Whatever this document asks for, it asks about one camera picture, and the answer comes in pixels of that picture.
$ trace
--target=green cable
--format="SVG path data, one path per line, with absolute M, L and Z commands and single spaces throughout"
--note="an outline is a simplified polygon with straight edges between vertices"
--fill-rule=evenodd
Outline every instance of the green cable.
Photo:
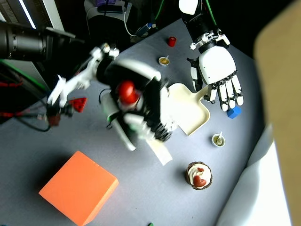
M 215 19 L 214 19 L 214 17 L 213 17 L 212 10 L 211 10 L 210 5 L 209 5 L 209 1 L 206 0 L 206 3 L 207 3 L 207 6 L 208 6 L 208 9 L 209 9 L 210 16 L 211 16 L 211 18 L 212 18 L 212 20 L 213 20 L 213 23 L 214 23 L 215 26 L 217 26 L 216 21 L 215 21 Z
M 27 78 L 28 80 L 30 80 L 31 82 L 33 82 L 34 84 L 36 84 L 37 86 L 39 86 L 40 88 L 42 88 L 43 90 L 46 90 L 46 87 L 39 83 L 37 80 L 35 80 L 34 78 L 30 77 L 29 75 L 25 74 L 23 71 L 21 71 L 19 68 L 15 67 L 14 65 L 10 64 L 7 61 L 4 61 L 2 59 L 0 59 L 0 63 L 12 68 L 13 70 L 15 70 L 16 72 L 20 73 L 21 75 L 23 75 L 25 78 Z
M 162 10 L 163 3 L 164 3 L 164 0 L 161 1 L 160 8 L 159 8 L 159 11 L 158 11 L 158 13 L 157 13 L 155 19 L 157 19 L 157 18 L 159 17 L 159 15 L 160 15 L 160 13 L 161 13 L 161 10 Z

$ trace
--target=chocolate cupcake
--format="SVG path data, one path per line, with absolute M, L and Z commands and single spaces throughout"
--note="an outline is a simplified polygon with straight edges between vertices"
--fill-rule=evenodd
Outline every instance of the chocolate cupcake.
M 212 183 L 211 170 L 201 161 L 192 162 L 186 170 L 186 181 L 193 189 L 204 190 Z

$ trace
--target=blue cube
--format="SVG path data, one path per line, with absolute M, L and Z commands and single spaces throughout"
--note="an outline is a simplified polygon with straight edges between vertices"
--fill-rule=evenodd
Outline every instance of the blue cube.
M 234 119 L 236 116 L 238 116 L 241 113 L 241 109 L 238 106 L 235 106 L 235 108 L 230 109 L 227 111 L 227 115 L 229 118 Z

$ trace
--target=white robotic hand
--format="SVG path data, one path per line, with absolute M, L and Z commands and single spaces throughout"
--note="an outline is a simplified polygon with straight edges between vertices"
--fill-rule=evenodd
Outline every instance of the white robotic hand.
M 191 77 L 196 91 L 202 88 L 201 79 L 208 85 L 205 100 L 214 104 L 216 94 L 218 94 L 224 112 L 229 108 L 234 108 L 235 103 L 237 105 L 244 103 L 235 62 L 227 49 L 213 46 L 203 52 L 193 63 L 195 68 L 191 69 Z

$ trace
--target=small bowl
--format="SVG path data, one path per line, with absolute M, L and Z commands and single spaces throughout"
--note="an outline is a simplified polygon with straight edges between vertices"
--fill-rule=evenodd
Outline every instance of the small bowl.
M 217 140 L 217 138 L 218 138 L 219 136 L 220 136 L 220 134 L 218 134 L 218 133 L 214 134 L 214 135 L 212 136 L 212 138 L 211 138 L 211 142 L 212 142 L 212 144 L 213 144 L 214 146 L 216 146 L 216 147 L 223 147 L 223 146 L 225 145 L 225 143 L 226 143 L 226 140 L 225 140 L 225 138 L 224 138 L 223 136 L 221 136 L 222 144 L 221 144 L 221 145 L 218 145 L 218 144 L 216 143 L 216 140 Z
M 159 64 L 162 65 L 162 66 L 167 66 L 167 65 L 169 65 L 169 62 L 170 62 L 169 59 L 167 59 L 167 62 L 166 62 L 166 63 L 163 63 L 163 62 L 162 62 L 162 61 L 165 60 L 165 59 L 166 59 L 166 57 L 164 57 L 164 56 L 163 56 L 163 57 L 160 57 L 160 58 L 159 58 Z

